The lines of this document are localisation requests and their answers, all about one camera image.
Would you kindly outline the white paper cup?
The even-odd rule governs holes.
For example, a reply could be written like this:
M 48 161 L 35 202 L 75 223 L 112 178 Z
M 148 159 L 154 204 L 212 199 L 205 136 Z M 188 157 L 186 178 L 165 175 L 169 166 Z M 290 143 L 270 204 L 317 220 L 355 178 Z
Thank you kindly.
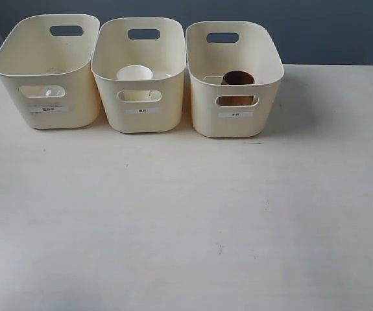
M 138 81 L 151 80 L 153 77 L 152 71 L 143 65 L 129 65 L 120 69 L 116 78 L 118 80 Z M 122 99 L 127 102 L 143 102 L 151 99 L 152 91 L 123 91 Z

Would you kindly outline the clear bottle white cap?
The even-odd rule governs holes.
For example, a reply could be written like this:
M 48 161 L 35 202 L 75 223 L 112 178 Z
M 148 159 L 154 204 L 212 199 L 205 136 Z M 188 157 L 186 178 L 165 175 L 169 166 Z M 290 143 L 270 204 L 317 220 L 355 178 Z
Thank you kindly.
M 65 95 L 65 90 L 61 86 L 45 86 L 42 89 L 42 95 L 44 97 L 63 97 Z

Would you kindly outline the cream plastic bin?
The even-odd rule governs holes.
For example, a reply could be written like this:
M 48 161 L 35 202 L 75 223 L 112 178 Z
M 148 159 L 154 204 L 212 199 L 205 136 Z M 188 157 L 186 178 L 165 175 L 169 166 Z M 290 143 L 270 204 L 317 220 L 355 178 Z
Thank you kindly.
M 148 67 L 151 80 L 118 80 L 129 65 Z M 182 116 L 186 44 L 179 22 L 166 17 L 124 17 L 99 31 L 91 71 L 110 126 L 122 133 L 166 132 Z M 127 102 L 123 91 L 152 91 L 151 99 Z
M 251 137 L 263 131 L 284 67 L 261 25 L 201 21 L 186 29 L 193 127 L 206 137 Z M 251 74 L 255 84 L 222 85 L 229 71 Z M 251 106 L 220 106 L 219 98 L 253 95 Z
M 34 129 L 81 128 L 102 105 L 91 58 L 100 21 L 87 14 L 43 14 L 20 21 L 0 47 L 0 80 Z M 44 97 L 45 86 L 63 97 Z

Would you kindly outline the cream left plastic bin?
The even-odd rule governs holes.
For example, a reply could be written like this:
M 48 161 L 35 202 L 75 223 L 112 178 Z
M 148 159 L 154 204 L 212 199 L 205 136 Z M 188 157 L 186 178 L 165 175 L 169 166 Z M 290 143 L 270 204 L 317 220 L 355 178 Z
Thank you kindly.
M 0 80 L 34 129 L 81 128 L 102 105 L 91 58 L 100 21 L 87 14 L 43 14 L 20 21 L 0 47 Z M 44 97 L 45 86 L 63 97 Z

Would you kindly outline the cream middle plastic bin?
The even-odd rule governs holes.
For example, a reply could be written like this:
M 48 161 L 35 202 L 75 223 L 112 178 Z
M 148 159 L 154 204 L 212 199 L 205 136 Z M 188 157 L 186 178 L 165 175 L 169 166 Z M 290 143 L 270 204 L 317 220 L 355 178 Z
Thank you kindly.
M 148 67 L 151 80 L 118 80 L 129 65 Z M 91 71 L 110 126 L 122 133 L 166 132 L 182 116 L 186 44 L 179 22 L 166 17 L 124 17 L 99 31 Z M 151 99 L 127 102 L 123 91 L 152 91 Z

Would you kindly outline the brown wooden cup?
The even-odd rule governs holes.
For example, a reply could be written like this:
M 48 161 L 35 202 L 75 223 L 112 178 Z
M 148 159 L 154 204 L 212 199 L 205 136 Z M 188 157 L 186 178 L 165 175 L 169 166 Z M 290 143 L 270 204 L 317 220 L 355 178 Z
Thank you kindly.
M 229 71 L 223 76 L 222 85 L 240 86 L 255 84 L 254 77 L 244 71 Z M 220 106 L 251 106 L 253 105 L 254 96 L 227 96 L 219 98 Z

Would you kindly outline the cream right plastic bin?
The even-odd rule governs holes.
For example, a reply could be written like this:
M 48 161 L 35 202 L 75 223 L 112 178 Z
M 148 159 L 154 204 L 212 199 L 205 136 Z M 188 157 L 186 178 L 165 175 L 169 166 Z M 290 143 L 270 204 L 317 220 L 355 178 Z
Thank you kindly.
M 186 29 L 193 127 L 206 137 L 251 137 L 263 131 L 284 67 L 261 25 L 201 21 Z M 229 71 L 251 74 L 255 84 L 222 85 Z M 253 95 L 251 106 L 220 106 L 219 98 Z

